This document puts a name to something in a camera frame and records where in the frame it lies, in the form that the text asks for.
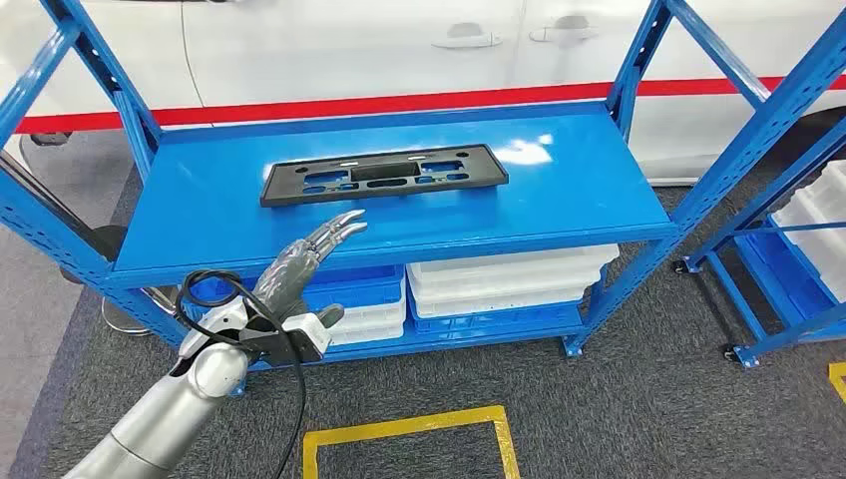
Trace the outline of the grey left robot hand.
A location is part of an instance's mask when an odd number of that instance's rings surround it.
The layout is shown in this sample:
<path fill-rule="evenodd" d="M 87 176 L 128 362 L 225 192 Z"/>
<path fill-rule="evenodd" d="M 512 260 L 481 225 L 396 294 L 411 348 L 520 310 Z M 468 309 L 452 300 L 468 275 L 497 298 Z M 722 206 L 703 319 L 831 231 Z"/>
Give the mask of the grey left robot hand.
<path fill-rule="evenodd" d="M 302 298 L 320 263 L 352 235 L 363 232 L 367 223 L 357 222 L 365 210 L 351 210 L 317 227 L 304 239 L 287 246 L 262 273 L 252 294 L 282 324 L 288 317 L 309 312 Z"/>

